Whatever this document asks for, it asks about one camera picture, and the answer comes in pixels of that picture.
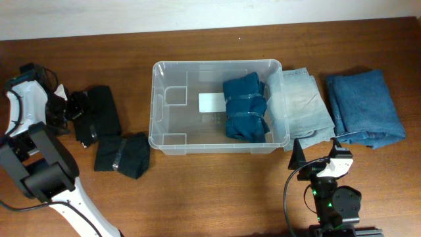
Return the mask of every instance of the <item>dark blue folded cloth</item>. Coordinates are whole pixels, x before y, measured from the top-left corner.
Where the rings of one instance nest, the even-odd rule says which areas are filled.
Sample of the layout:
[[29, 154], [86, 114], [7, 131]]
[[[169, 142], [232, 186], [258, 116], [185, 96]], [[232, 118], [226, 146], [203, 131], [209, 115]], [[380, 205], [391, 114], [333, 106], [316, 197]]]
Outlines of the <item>dark blue folded cloth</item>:
[[335, 133], [340, 142], [373, 149], [405, 139], [381, 70], [327, 78]]
[[253, 143], [266, 142], [264, 135], [270, 130], [263, 119], [266, 111], [264, 83], [259, 80], [257, 73], [226, 81], [223, 87], [227, 137]]

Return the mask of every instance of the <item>white backdrop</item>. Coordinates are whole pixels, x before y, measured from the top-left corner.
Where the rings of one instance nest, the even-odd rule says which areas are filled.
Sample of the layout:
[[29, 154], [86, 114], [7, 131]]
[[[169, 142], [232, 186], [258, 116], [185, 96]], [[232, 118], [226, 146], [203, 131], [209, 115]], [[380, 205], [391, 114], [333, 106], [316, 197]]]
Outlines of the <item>white backdrop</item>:
[[421, 0], [0, 0], [0, 40], [421, 16]]

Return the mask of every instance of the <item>plastic storage bin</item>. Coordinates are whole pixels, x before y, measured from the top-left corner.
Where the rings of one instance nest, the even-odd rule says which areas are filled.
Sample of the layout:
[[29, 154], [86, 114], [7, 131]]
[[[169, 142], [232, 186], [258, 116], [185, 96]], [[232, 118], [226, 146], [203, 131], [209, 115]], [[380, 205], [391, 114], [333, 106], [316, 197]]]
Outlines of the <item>plastic storage bin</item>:
[[[270, 132], [266, 143], [250, 144], [225, 135], [226, 113], [200, 113], [199, 93], [222, 93], [222, 83], [257, 72], [266, 82], [279, 76], [280, 91], [264, 96], [264, 115]], [[282, 66], [274, 59], [250, 61], [158, 62], [153, 67], [149, 144], [167, 155], [186, 153], [270, 153], [289, 141], [289, 127], [282, 91]], [[278, 117], [269, 113], [276, 106]]]

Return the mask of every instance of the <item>folded clothing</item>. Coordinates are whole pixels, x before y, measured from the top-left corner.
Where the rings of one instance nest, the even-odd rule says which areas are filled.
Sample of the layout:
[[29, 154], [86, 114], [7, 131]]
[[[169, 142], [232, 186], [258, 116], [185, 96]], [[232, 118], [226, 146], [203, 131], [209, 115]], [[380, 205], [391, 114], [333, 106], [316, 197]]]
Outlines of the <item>folded clothing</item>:
[[118, 171], [137, 179], [149, 168], [149, 155], [147, 137], [142, 132], [127, 138], [102, 136], [93, 170]]
[[256, 72], [224, 82], [226, 135], [229, 138], [264, 143], [269, 132], [263, 116], [266, 111], [264, 83]]
[[331, 75], [327, 84], [339, 142], [376, 149], [405, 139], [381, 70]]
[[283, 75], [291, 136], [284, 150], [293, 149], [295, 138], [299, 139], [303, 149], [329, 141], [335, 136], [335, 125], [314, 77], [309, 75], [306, 68], [285, 71]]
[[121, 135], [122, 129], [109, 86], [97, 86], [87, 93], [75, 93], [85, 95], [89, 101], [89, 106], [82, 110], [83, 114], [73, 120], [76, 140], [84, 147], [89, 147], [101, 136]]

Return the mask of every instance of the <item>brown wooden surface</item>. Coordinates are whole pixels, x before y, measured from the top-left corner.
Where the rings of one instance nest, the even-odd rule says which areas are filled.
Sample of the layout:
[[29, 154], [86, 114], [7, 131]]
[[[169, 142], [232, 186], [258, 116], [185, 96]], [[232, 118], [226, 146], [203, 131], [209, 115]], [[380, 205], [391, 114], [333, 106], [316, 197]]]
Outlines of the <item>brown wooden surface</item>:
[[[382, 228], [386, 236], [420, 235], [421, 29], [415, 18], [3, 41], [0, 79], [3, 85], [18, 74], [20, 65], [33, 61], [54, 70], [70, 91], [107, 84], [123, 131], [147, 132], [157, 61], [240, 59], [277, 59], [284, 69], [307, 67], [325, 100], [327, 74], [384, 70], [407, 139], [377, 150], [346, 145], [355, 160], [339, 184], [362, 192], [358, 227]], [[2, 97], [0, 103], [4, 131], [9, 102]], [[282, 192], [291, 152], [165, 156], [152, 150], [149, 171], [131, 180], [116, 172], [94, 172], [96, 145], [84, 149], [73, 134], [60, 140], [77, 160], [91, 200], [125, 236], [287, 231]], [[331, 143], [324, 142], [305, 153], [314, 159], [330, 148]], [[303, 203], [306, 185], [296, 179], [290, 184], [288, 207], [295, 228], [317, 223]], [[0, 198], [17, 207], [38, 203], [26, 199], [4, 170]], [[77, 234], [52, 209], [11, 213], [0, 208], [0, 236]]]

